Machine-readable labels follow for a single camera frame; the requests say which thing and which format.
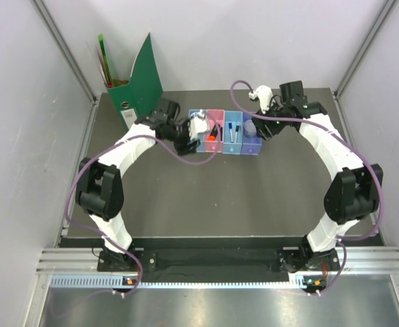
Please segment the green lever arch binder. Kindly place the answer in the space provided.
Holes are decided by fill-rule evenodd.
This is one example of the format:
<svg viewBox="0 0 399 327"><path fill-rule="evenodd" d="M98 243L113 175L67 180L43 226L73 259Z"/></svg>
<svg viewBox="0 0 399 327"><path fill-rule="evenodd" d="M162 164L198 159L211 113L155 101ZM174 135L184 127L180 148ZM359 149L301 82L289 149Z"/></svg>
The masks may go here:
<svg viewBox="0 0 399 327"><path fill-rule="evenodd" d="M157 107L163 93L151 35L145 37L126 79L119 78L115 72L102 34L98 35L96 53L108 95L125 129L130 129L137 118Z"/></svg>

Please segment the purple drawer box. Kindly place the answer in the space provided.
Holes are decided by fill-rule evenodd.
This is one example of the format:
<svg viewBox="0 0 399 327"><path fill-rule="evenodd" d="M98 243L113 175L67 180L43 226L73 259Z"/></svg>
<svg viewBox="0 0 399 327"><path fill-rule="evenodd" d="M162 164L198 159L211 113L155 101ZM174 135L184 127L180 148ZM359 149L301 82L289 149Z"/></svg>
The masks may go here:
<svg viewBox="0 0 399 327"><path fill-rule="evenodd" d="M242 117L242 155L258 155L262 148L262 139L258 136L255 138L244 137L244 122L251 119L251 116L244 113Z"/></svg>

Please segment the orange highlighter marker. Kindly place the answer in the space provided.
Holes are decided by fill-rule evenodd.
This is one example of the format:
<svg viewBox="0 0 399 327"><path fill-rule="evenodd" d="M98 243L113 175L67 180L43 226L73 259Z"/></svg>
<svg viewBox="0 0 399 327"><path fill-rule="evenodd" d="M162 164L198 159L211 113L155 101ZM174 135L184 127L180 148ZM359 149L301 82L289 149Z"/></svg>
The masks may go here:
<svg viewBox="0 0 399 327"><path fill-rule="evenodd" d="M207 141L209 142L214 142L217 139L218 136L218 129L219 126L218 125L214 125L209 136L207 137Z"/></svg>

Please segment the clear round clip container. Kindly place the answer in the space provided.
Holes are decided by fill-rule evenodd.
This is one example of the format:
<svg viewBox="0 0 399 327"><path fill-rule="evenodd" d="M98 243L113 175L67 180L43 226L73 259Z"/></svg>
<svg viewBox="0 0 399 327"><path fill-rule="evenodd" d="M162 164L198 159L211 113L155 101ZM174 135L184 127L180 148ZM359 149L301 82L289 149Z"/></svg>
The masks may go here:
<svg viewBox="0 0 399 327"><path fill-rule="evenodd" d="M251 119L244 122L244 137L255 138L257 136L257 128Z"/></svg>

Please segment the pink drawer box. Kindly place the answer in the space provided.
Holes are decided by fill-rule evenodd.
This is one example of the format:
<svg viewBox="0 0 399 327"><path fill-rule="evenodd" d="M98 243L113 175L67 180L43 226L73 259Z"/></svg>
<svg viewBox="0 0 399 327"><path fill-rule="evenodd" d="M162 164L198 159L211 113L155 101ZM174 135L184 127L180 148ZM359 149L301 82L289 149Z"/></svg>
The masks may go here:
<svg viewBox="0 0 399 327"><path fill-rule="evenodd" d="M209 122L210 122L210 131L206 135L205 151L209 152L209 153L216 151L219 153L223 150L223 142L220 141L219 129L218 129L217 139L214 142L207 141L207 137L209 136L214 125L218 125L218 126L221 126L222 128L224 128L225 111L218 110L218 109L209 109L209 110L207 110L207 116L208 116Z"/></svg>

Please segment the light blue drawer box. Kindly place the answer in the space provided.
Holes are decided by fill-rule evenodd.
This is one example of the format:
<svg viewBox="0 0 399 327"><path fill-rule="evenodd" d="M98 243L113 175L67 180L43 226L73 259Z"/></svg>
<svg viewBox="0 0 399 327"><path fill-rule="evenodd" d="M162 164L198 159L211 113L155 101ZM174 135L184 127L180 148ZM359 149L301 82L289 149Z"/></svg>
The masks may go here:
<svg viewBox="0 0 399 327"><path fill-rule="evenodd" d="M189 110L189 117L195 116L198 112L203 112L204 114L206 113L206 111L203 109L191 109ZM199 146L197 147L196 151L198 153L204 153L206 134L198 134L197 139L199 140Z"/></svg>

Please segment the black white pen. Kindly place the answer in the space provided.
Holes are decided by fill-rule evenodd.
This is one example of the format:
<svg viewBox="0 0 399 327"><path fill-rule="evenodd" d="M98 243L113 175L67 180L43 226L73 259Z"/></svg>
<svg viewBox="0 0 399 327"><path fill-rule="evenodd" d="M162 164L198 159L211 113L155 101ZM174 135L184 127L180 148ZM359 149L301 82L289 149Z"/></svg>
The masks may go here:
<svg viewBox="0 0 399 327"><path fill-rule="evenodd" d="M235 143L238 142L238 134L239 134L239 131L240 131L240 125L237 125L237 126L235 127L235 130L234 130L234 142L235 142Z"/></svg>

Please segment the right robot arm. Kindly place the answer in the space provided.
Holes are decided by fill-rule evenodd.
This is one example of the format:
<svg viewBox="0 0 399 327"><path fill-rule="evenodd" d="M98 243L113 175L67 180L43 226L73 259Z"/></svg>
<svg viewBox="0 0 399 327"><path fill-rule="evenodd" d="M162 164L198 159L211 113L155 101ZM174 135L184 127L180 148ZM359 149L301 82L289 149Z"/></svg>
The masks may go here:
<svg viewBox="0 0 399 327"><path fill-rule="evenodd" d="M379 207L377 186L383 171L377 164L369 171L363 161L342 144L327 110L319 102L309 102L300 81L280 86L281 96L274 98L272 89L261 85L249 93L259 102L252 118L257 135L264 140L293 127L308 141L325 164L332 180L323 200L325 212L316 227L302 242L299 259L303 267L313 270L358 221Z"/></svg>

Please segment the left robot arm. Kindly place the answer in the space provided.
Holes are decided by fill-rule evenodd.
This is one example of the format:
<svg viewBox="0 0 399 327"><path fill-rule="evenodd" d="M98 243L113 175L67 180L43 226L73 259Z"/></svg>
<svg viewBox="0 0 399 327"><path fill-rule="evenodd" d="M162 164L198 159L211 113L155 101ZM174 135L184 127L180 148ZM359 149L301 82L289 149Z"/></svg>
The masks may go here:
<svg viewBox="0 0 399 327"><path fill-rule="evenodd" d="M96 223L104 246L114 252L112 261L121 270L129 270L136 254L129 249L132 237L121 215L124 204L123 175L145 151L158 141L173 143L177 156L195 153L200 135L210 131L205 110L199 110L181 120L180 107L168 102L161 108L138 117L128 132L107 152L93 160L80 162L82 173L75 201Z"/></svg>

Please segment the teal blue drawer box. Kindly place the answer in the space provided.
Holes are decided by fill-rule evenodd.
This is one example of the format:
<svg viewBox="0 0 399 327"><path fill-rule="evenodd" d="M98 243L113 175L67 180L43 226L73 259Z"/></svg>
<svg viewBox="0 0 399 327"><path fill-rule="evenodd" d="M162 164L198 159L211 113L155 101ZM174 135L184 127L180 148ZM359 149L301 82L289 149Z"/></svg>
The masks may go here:
<svg viewBox="0 0 399 327"><path fill-rule="evenodd" d="M224 140L223 140L223 153L229 155L239 155L242 150L242 112L241 111L225 111L225 122L224 122ZM233 134L235 127L240 125L240 131L238 134L238 142L231 143L229 139L228 122L231 121L233 124Z"/></svg>

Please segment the blue white pen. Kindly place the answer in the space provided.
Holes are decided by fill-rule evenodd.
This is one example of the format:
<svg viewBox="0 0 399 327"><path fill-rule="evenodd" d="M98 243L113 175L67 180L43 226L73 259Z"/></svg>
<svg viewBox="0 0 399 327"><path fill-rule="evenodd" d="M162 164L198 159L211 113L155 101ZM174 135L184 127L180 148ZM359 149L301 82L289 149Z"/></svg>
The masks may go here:
<svg viewBox="0 0 399 327"><path fill-rule="evenodd" d="M228 130L230 142L234 143L233 124L231 121L228 122Z"/></svg>

